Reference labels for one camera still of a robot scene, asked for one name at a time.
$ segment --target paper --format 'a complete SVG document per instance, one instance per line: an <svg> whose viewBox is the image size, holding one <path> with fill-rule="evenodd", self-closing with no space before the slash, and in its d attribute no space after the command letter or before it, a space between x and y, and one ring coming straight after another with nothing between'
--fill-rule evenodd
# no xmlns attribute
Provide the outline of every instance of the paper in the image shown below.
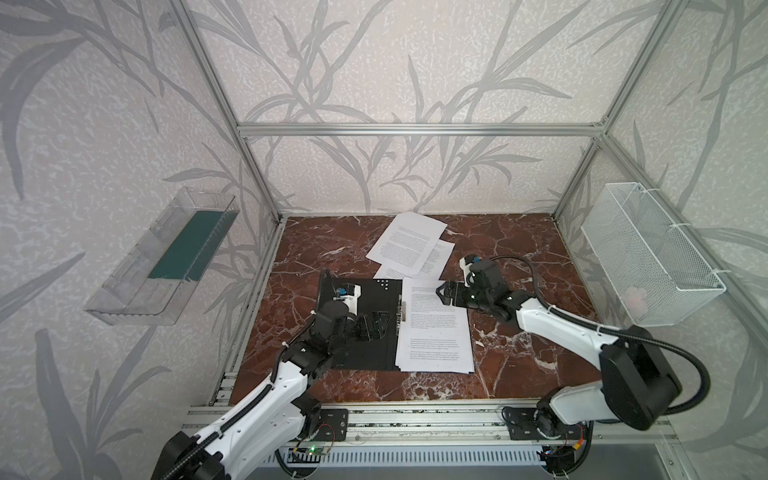
<svg viewBox="0 0 768 480"><path fill-rule="evenodd" d="M447 227L413 212L397 214L366 258L407 276L417 275Z"/></svg>
<svg viewBox="0 0 768 480"><path fill-rule="evenodd" d="M435 248L429 253L427 261L424 263L421 271L412 278L419 278L424 280L438 280L442 271L445 269L445 264L448 262L448 258L453 252L453 243L446 242L444 240L438 240ZM391 267L382 265L379 270L376 271L376 275L373 278L391 278L391 279L403 279L408 275L399 272Z"/></svg>
<svg viewBox="0 0 768 480"><path fill-rule="evenodd" d="M403 319L395 364L403 372L475 371L467 310L442 304L435 294L441 283L402 281Z"/></svg>

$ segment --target leaf pattern wallpaper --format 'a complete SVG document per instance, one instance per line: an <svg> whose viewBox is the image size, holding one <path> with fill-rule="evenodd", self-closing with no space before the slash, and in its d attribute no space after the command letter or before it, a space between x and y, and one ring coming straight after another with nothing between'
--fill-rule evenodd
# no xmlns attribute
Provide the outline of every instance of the leaf pattern wallpaper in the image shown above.
<svg viewBox="0 0 768 480"><path fill-rule="evenodd" d="M458 123L599 121L662 2L189 5L240 122ZM552 212L587 140L250 145L286 212L492 213Z"/></svg>
<svg viewBox="0 0 768 480"><path fill-rule="evenodd" d="M165 6L0 0L0 478L148 478L264 262L275 223ZM177 324L88 315L182 186L241 212Z"/></svg>
<svg viewBox="0 0 768 480"><path fill-rule="evenodd" d="M689 2L611 132L763 306L768 306L766 10L765 1ZM609 155L599 155L559 224L599 315L622 324L623 307L580 230L604 184L615 181L628 179ZM722 300L677 326L654 329L654 335L695 351L715 380L704 404L670 417L700 478L763 478L768 468L764 348Z"/></svg>

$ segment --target red marble tabletop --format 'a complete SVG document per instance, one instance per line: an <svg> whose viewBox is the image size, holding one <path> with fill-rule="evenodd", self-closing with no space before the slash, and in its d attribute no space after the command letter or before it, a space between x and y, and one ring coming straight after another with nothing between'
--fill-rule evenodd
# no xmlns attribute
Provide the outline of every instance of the red marble tabletop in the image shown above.
<svg viewBox="0 0 768 480"><path fill-rule="evenodd" d="M594 318L584 285L547 214L431 215L448 224L442 239L455 243L441 276L460 280L459 258L525 255L536 266L544 298ZM281 342L310 317L319 269L337 276L372 278L379 264L366 259L391 217L292 217L277 251L231 404L266 378ZM516 260L499 260L511 289L532 291L531 274ZM475 373L370 372L330 370L310 392L321 402L487 399L540 397L558 386L600 379L598 371L574 353L516 325L499 324L470 312Z"/></svg>

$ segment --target stack of paper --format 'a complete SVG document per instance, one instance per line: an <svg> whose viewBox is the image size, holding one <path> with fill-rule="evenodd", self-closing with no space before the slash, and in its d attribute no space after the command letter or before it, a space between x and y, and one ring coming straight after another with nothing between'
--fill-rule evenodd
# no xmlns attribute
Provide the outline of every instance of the stack of paper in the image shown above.
<svg viewBox="0 0 768 480"><path fill-rule="evenodd" d="M443 305L440 280L402 281L402 321L395 365L403 372L472 373L467 310Z"/></svg>
<svg viewBox="0 0 768 480"><path fill-rule="evenodd" d="M373 278L440 278L453 251L453 243L439 239L445 227L424 215L398 214L366 255L382 264Z"/></svg>

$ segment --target white wire mesh basket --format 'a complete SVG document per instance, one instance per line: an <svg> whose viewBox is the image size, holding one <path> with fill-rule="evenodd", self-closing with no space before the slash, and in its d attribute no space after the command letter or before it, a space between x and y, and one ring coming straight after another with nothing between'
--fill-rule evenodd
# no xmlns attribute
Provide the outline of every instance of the white wire mesh basket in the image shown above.
<svg viewBox="0 0 768 480"><path fill-rule="evenodd" d="M674 325L725 291L642 184L606 184L581 230L635 325Z"/></svg>

